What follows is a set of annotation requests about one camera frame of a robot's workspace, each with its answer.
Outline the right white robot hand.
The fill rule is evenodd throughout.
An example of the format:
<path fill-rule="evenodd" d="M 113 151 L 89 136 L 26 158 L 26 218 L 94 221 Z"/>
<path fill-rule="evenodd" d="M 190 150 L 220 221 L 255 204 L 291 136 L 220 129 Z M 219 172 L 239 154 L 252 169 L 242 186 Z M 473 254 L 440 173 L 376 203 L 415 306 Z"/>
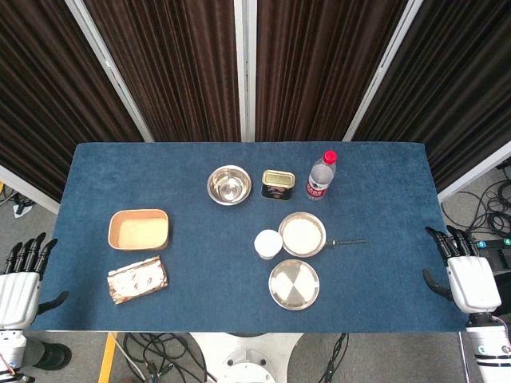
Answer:
<path fill-rule="evenodd" d="M 477 241 L 469 232 L 450 225 L 447 233 L 432 227 L 425 230 L 437 246 L 450 284 L 440 286 L 431 272 L 424 269 L 422 277 L 426 285 L 433 293 L 454 302 L 464 314 L 492 314 L 501 305 L 501 296 Z"/>

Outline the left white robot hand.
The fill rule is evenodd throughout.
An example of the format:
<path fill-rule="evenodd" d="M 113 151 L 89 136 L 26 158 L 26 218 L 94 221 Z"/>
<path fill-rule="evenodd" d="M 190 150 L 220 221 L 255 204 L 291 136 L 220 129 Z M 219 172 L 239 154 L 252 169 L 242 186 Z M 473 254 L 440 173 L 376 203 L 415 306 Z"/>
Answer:
<path fill-rule="evenodd" d="M 56 239 L 43 243 L 46 233 L 16 243 L 1 267 L 1 329 L 21 331 L 34 319 L 59 307 L 69 296 L 61 292 L 55 299 L 39 302 L 42 281 Z"/>

